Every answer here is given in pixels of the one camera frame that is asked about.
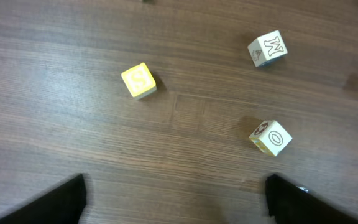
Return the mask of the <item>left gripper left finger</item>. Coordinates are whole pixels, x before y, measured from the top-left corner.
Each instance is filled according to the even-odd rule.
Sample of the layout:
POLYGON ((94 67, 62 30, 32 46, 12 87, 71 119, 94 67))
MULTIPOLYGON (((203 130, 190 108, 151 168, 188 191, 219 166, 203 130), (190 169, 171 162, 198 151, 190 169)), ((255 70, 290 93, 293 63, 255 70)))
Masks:
POLYGON ((87 206, 85 177, 78 174, 26 206, 0 218, 0 224, 77 224, 87 206))

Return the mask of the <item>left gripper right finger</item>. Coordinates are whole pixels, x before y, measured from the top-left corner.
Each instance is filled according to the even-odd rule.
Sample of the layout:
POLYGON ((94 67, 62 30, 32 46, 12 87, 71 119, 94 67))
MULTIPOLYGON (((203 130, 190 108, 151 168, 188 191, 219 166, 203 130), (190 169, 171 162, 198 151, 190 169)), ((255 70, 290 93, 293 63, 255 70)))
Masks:
POLYGON ((358 224, 352 217, 278 174, 265 180, 268 214, 277 224, 358 224))

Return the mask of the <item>white block yellow O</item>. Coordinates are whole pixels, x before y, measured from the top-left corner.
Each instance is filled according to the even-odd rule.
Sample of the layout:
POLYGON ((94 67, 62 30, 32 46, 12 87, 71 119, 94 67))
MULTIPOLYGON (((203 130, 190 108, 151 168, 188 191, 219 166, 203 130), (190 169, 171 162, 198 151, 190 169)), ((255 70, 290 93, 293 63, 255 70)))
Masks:
POLYGON ((267 120, 251 133, 249 139, 264 154, 276 157, 293 138, 278 121, 267 120))

